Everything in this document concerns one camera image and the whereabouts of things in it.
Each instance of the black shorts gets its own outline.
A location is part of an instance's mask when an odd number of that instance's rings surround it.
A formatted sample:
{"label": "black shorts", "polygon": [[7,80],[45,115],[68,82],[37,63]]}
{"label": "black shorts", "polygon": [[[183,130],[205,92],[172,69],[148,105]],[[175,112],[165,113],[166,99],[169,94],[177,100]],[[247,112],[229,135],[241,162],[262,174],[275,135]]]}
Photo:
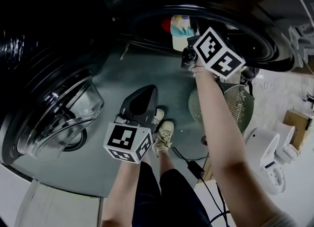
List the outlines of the black shorts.
{"label": "black shorts", "polygon": [[209,218],[192,187],[178,170],[160,177],[161,193],[150,165],[141,163],[132,227],[208,227]]}

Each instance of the white wall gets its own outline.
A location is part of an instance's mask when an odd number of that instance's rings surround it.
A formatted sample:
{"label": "white wall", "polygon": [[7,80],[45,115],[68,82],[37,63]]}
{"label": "white wall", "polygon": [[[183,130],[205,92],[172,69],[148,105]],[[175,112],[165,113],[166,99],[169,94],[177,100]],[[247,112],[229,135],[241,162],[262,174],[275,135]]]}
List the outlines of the white wall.
{"label": "white wall", "polygon": [[100,198],[78,195],[33,181],[15,227],[97,227]]}
{"label": "white wall", "polygon": [[30,182],[0,165],[0,216],[8,227],[14,227],[22,200]]}

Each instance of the white appliance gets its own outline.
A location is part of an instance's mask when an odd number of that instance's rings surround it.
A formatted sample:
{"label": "white appliance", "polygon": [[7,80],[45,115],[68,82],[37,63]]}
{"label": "white appliance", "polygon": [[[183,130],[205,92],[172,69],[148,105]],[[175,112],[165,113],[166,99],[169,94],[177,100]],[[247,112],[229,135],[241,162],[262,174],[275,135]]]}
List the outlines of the white appliance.
{"label": "white appliance", "polygon": [[292,144],[290,144],[295,127],[277,122],[273,130],[280,134],[280,140],[276,148],[276,154],[278,155],[276,159],[281,164],[290,164],[296,157],[299,156],[299,151]]}
{"label": "white appliance", "polygon": [[270,194],[278,194],[286,189],[284,170],[275,158],[279,140],[279,133],[256,128],[246,143],[250,168],[264,190]]}

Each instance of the sneaker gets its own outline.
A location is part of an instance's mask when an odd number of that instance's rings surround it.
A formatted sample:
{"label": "sneaker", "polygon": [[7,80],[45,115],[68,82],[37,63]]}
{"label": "sneaker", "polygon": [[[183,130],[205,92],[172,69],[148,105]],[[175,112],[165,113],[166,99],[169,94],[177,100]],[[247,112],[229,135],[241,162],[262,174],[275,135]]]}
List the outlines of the sneaker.
{"label": "sneaker", "polygon": [[161,150],[168,150],[172,144],[170,142],[171,136],[173,135],[173,131],[175,129],[175,125],[172,121],[165,121],[161,124],[158,135],[153,144],[153,151],[155,155],[158,157],[158,152]]}
{"label": "sneaker", "polygon": [[164,116],[165,116],[165,112],[162,109],[158,108],[156,115],[154,117],[155,126],[158,126],[158,124],[161,122]]}

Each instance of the black cable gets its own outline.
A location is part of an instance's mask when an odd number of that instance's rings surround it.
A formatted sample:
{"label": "black cable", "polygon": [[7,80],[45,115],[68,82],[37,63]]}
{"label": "black cable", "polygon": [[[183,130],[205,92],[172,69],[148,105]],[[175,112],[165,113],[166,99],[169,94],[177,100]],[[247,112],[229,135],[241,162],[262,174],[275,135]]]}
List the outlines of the black cable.
{"label": "black cable", "polygon": [[[177,150],[177,148],[172,147],[172,149],[175,150],[174,153],[175,153],[177,156],[179,156],[181,159],[183,159],[184,161],[186,161],[186,163],[189,165],[190,162],[188,161],[188,159],[186,159],[183,155],[181,155],[181,153]],[[217,218],[219,218],[219,217],[221,217],[221,216],[224,216],[224,219],[225,219],[225,222],[226,222],[226,226],[229,227],[226,214],[227,214],[227,213],[230,213],[230,212],[229,212],[229,211],[226,211],[225,201],[224,201],[224,199],[223,199],[223,197],[222,197],[222,194],[221,194],[221,191],[220,191],[220,189],[219,189],[219,187],[218,187],[218,184],[216,183],[217,189],[218,189],[218,194],[219,194],[219,196],[220,196],[220,198],[221,198],[224,212],[222,212],[221,209],[219,208],[218,204],[216,203],[216,200],[215,200],[214,196],[213,196],[212,193],[210,192],[210,190],[209,190],[209,188],[207,187],[207,185],[206,185],[205,181],[203,180],[203,178],[202,178],[202,177],[199,177],[199,179],[200,179],[200,180],[204,183],[204,185],[206,186],[206,188],[207,188],[207,190],[208,190],[208,192],[209,192],[209,194],[210,194],[212,200],[214,201],[215,205],[217,206],[218,210],[220,211],[220,214],[217,215],[217,216],[215,216],[215,217],[210,221],[209,226],[210,226],[210,224],[211,224],[213,221],[215,221]]]}
{"label": "black cable", "polygon": [[215,201],[214,196],[212,195],[212,193],[210,192],[209,188],[207,187],[207,185],[206,185],[205,181],[204,181],[202,178],[201,178],[201,180],[202,180],[202,182],[204,183],[204,185],[206,186],[206,188],[207,188],[208,192],[209,192],[209,193],[210,193],[210,195],[211,195],[211,198],[213,199],[213,201],[214,201],[215,205],[217,206],[217,208],[219,209],[220,213],[222,213],[221,209],[219,208],[218,204],[217,204],[217,203],[216,203],[216,201]]}
{"label": "black cable", "polygon": [[[216,183],[216,185],[217,185],[218,194],[219,194],[220,199],[222,201],[223,211],[226,212],[226,204],[225,204],[224,198],[222,197],[221,191],[220,191],[219,186],[218,186],[217,183]],[[227,215],[226,214],[224,215],[224,219],[225,219],[225,222],[226,222],[226,227],[228,227],[228,219],[227,219]]]}
{"label": "black cable", "polygon": [[177,157],[185,160],[185,161],[199,161],[199,160],[202,160],[202,159],[205,159],[207,157],[209,157],[209,154],[207,154],[207,156],[204,156],[204,157],[200,157],[200,158],[196,158],[196,159],[186,159],[185,157],[183,157],[183,155],[180,154],[180,152],[177,150],[176,147],[171,147],[174,154],[176,154]]}
{"label": "black cable", "polygon": [[230,213],[230,211],[227,210],[227,211],[224,212],[224,213],[218,214],[217,216],[215,216],[215,217],[209,222],[208,226],[210,226],[211,223],[214,222],[217,218],[219,218],[219,217],[221,217],[221,216],[226,216],[228,213]]}

